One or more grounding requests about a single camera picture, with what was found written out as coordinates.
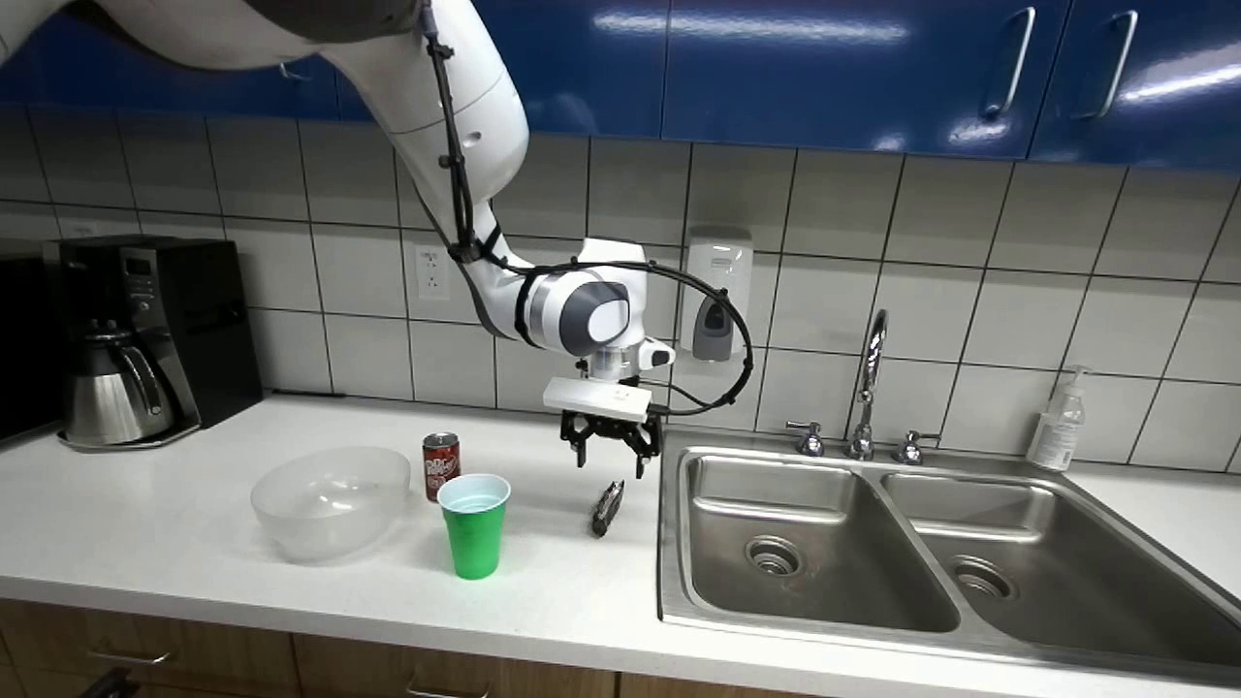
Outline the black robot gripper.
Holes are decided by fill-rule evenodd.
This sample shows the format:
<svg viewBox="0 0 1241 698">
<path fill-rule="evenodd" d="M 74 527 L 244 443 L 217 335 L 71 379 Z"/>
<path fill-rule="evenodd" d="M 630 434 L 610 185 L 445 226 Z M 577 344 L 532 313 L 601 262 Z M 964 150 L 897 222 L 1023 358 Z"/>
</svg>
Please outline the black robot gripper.
<svg viewBox="0 0 1241 698">
<path fill-rule="evenodd" d="M 577 469 L 585 469 L 585 458 L 588 458 L 585 443 L 588 439 L 623 443 L 634 452 L 634 482 L 645 482 L 646 458 L 655 458 L 664 450 L 664 425 L 655 419 L 621 423 L 621 419 L 606 419 L 606 414 L 567 411 L 559 423 L 559 439 L 572 450 Z"/>
</svg>

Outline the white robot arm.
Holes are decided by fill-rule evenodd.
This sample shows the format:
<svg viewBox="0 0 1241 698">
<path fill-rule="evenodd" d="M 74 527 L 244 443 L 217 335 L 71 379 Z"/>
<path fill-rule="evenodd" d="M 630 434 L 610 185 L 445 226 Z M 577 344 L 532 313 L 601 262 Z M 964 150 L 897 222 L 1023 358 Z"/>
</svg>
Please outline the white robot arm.
<svg viewBox="0 0 1241 698">
<path fill-rule="evenodd" d="M 143 52 L 191 69 L 328 63 L 400 154 L 458 262 L 480 327 L 572 362 L 544 388 L 559 439 L 585 458 L 616 439 L 646 467 L 664 408 L 639 384 L 674 350 L 646 335 L 655 262 L 585 237 L 561 262 L 513 252 L 491 199 L 519 173 L 526 114 L 473 0 L 93 0 Z"/>
</svg>

